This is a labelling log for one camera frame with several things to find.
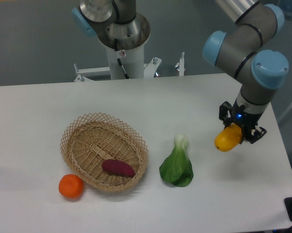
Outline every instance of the table surface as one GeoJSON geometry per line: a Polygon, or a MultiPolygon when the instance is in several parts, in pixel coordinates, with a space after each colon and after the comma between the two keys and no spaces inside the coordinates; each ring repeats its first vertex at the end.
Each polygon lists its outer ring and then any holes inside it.
{"type": "Polygon", "coordinates": [[[219,106],[240,85],[225,74],[0,87],[0,232],[233,233],[286,228],[284,198],[292,171],[269,105],[255,144],[222,153],[219,106]],[[140,183],[121,194],[86,186],[75,202],[58,193],[70,173],[60,153],[67,126],[88,113],[108,113],[146,141],[149,164],[140,183]],[[164,184],[159,166],[185,133],[194,178],[164,184]]]}

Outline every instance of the gray robot arm segment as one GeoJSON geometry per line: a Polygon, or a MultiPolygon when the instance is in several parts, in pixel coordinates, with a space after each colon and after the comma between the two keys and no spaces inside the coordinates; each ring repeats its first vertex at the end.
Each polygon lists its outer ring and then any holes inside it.
{"type": "Polygon", "coordinates": [[[244,140],[254,143],[258,139],[254,138],[252,130],[256,129],[276,90],[284,83],[289,69],[288,61],[281,53],[256,51],[280,31],[284,15],[277,6],[263,6],[257,0],[216,2],[238,28],[232,35],[221,31],[211,35],[204,46],[203,56],[242,84],[233,106],[225,102],[220,108],[229,112],[231,118],[227,120],[228,117],[220,113],[220,119],[226,127],[231,123],[239,125],[244,140]]]}

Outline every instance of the yellow fruit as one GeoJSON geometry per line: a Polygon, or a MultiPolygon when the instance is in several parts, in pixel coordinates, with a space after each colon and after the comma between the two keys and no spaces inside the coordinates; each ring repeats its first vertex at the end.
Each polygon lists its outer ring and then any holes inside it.
{"type": "Polygon", "coordinates": [[[215,146],[222,152],[233,149],[243,138],[241,128],[236,124],[231,124],[215,138],[215,146]]]}

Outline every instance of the green leafy vegetable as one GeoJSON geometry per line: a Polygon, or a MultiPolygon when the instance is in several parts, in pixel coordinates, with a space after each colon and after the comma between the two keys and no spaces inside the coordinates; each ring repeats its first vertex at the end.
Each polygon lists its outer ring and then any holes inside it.
{"type": "Polygon", "coordinates": [[[160,166],[162,180],[177,187],[186,187],[193,179],[192,164],[186,149],[188,138],[184,134],[174,137],[174,149],[160,166]]]}

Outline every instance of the woven basket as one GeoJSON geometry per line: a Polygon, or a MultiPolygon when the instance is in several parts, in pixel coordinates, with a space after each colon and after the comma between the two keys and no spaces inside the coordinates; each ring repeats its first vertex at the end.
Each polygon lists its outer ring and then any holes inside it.
{"type": "Polygon", "coordinates": [[[71,123],[60,146],[70,169],[103,191],[119,192],[136,185],[148,163],[148,150],[142,137],[123,121],[103,113],[84,115],[71,123]],[[102,162],[106,159],[128,163],[135,176],[129,178],[104,172],[102,162]]]}

